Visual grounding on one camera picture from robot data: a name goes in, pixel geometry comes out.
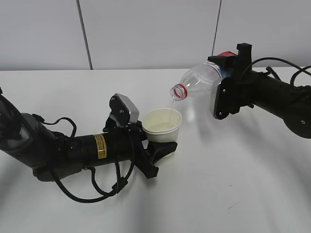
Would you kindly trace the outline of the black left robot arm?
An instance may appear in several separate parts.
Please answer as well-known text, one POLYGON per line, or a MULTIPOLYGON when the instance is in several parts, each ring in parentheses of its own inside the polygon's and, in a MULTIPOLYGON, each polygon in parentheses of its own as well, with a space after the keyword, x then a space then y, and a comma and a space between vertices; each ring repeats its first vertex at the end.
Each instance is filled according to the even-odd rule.
POLYGON ((63 179, 83 168, 131 161, 146 178, 157 175, 156 163, 174 152, 177 143, 147 140, 131 100, 114 94, 102 133, 66 136, 47 128, 36 114, 19 112, 6 98, 0 99, 0 149, 33 170, 42 182, 52 182, 52 172, 63 179))

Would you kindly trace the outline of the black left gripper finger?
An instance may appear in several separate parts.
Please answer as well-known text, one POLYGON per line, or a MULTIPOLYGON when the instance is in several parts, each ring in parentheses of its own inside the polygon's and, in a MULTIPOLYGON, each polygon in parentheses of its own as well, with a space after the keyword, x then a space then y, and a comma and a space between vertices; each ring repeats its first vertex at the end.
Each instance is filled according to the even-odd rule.
POLYGON ((176 142, 154 142, 149 141, 147 152, 148 152, 148 164, 154 166, 159 160, 165 156, 175 152, 177 148, 176 142))

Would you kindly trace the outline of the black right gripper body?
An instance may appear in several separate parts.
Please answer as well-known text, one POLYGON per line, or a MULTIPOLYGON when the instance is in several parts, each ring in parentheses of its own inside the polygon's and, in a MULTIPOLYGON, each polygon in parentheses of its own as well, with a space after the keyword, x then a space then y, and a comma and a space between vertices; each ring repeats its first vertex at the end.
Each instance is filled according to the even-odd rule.
POLYGON ((222 84, 251 84, 255 82, 252 71, 252 45, 240 43, 237 45, 237 54, 226 51, 222 56, 226 58, 225 70, 228 76, 222 80, 222 84))

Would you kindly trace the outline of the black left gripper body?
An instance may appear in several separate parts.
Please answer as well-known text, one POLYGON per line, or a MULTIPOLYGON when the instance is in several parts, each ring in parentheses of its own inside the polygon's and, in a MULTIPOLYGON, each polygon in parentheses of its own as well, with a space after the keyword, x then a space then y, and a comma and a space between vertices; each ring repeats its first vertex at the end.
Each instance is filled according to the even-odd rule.
POLYGON ((110 115, 103 131, 116 137, 113 142, 117 149, 123 149, 125 144, 129 144, 130 148, 126 152, 131 155, 131 165, 136 166, 147 179, 157 176, 158 167, 155 163, 159 160, 159 143, 149 140, 147 148, 143 147, 147 136, 141 121, 131 122, 123 116, 110 115))

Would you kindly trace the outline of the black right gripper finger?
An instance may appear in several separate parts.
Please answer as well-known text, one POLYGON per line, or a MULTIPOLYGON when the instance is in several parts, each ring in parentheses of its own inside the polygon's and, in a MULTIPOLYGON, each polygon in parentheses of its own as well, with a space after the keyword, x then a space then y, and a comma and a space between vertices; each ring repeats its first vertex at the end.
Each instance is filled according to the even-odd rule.
POLYGON ((232 69, 236 64, 237 56, 210 56, 208 60, 222 69, 232 69))

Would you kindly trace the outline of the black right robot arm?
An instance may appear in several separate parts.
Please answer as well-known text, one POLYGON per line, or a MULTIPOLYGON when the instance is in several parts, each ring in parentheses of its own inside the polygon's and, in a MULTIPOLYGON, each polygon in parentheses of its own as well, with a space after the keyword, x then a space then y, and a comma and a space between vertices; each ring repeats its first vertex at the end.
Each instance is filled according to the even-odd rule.
POLYGON ((210 111, 215 119, 222 120, 237 114, 240 108, 257 106, 283 120, 294 134, 311 137, 311 87, 295 86, 300 73, 310 75, 309 67, 299 66, 280 58, 267 57, 252 60, 252 46, 237 45, 237 54, 222 53, 210 56, 208 61, 216 64, 226 75, 217 81, 211 91, 210 111), (286 63, 297 69, 289 83, 283 82, 275 71, 257 72, 252 66, 272 60, 286 63))

